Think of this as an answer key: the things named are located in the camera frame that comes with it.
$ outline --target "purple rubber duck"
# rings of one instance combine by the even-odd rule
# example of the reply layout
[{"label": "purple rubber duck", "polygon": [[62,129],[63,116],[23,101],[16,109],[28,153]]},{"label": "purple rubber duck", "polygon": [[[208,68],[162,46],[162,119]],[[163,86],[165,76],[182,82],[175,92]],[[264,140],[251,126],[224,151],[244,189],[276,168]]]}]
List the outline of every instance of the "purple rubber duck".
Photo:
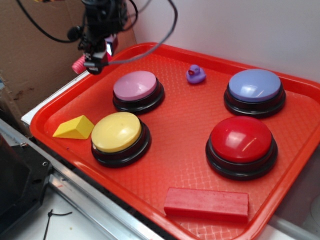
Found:
[{"label": "purple rubber duck", "polygon": [[186,72],[186,79],[191,84],[201,83],[206,79],[205,71],[198,65],[191,65],[189,70]]}]

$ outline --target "yellow button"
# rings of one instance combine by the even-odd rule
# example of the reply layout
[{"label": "yellow button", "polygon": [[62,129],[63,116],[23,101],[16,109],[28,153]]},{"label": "yellow button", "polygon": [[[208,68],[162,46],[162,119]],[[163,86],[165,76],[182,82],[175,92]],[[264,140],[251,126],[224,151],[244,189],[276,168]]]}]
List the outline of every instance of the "yellow button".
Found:
[{"label": "yellow button", "polygon": [[140,136],[139,118],[130,112],[116,112],[101,119],[93,128],[91,140],[104,153],[115,153],[130,147]]}]

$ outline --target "button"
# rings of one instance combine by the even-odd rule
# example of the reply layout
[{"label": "button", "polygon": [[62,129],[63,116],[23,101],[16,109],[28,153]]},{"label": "button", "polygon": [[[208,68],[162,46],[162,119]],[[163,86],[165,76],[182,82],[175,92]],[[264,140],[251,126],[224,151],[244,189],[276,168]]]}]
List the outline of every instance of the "button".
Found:
[{"label": "button", "polygon": [[119,78],[113,86],[113,105],[118,111],[143,114],[165,99],[164,86],[148,71],[134,71]]},{"label": "button", "polygon": [[273,72],[250,69],[230,79],[223,100],[226,109],[235,115],[266,118],[284,107],[286,92]]},{"label": "button", "polygon": [[92,130],[94,146],[104,153],[115,153],[131,146],[141,133],[141,124],[130,112],[116,112],[100,120]]},{"label": "button", "polygon": [[120,168],[142,158],[151,146],[149,128],[130,112],[116,112],[101,119],[91,133],[94,158],[109,168]]},{"label": "button", "polygon": [[209,165],[218,174],[233,180],[252,180],[274,167],[278,146],[262,121],[234,116],[213,128],[205,153]]}]

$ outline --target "red tray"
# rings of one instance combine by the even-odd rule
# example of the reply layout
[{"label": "red tray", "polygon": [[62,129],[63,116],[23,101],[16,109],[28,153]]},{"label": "red tray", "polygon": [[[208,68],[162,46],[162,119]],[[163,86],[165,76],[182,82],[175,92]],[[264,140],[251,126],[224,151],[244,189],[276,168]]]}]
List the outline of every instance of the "red tray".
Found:
[{"label": "red tray", "polygon": [[[118,54],[128,59],[154,43],[139,44]],[[204,68],[207,78],[188,84],[191,64]],[[230,78],[252,66],[162,45],[140,60],[105,67],[88,75],[44,106],[31,122],[32,134],[68,162],[178,239],[253,239],[261,232],[320,139],[320,84],[281,73],[286,91],[284,108],[262,121],[271,130],[278,158],[267,175],[236,181],[215,173],[207,163],[205,146],[213,127],[233,116],[224,107],[223,94]],[[152,144],[147,154],[123,168],[99,165],[91,154],[91,140],[53,138],[59,124],[87,116],[94,124],[115,113],[113,85],[123,75],[149,71],[165,88],[164,102],[139,115],[149,127]],[[230,223],[166,216],[169,187],[248,193],[248,223]]]}]

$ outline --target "cardboard box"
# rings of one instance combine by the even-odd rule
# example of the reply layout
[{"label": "cardboard box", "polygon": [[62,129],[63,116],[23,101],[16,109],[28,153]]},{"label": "cardboard box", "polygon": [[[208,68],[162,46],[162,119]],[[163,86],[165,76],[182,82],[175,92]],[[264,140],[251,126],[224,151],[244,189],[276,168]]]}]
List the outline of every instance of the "cardboard box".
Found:
[{"label": "cardboard box", "polygon": [[[21,3],[40,27],[63,40],[71,27],[82,23],[85,10],[81,0]],[[77,76],[71,66],[82,52],[78,42],[59,43],[42,34],[15,0],[2,0],[0,5],[0,77],[5,86],[0,109],[29,135],[21,117]],[[118,52],[136,43],[132,30],[119,33],[118,39]]]}]

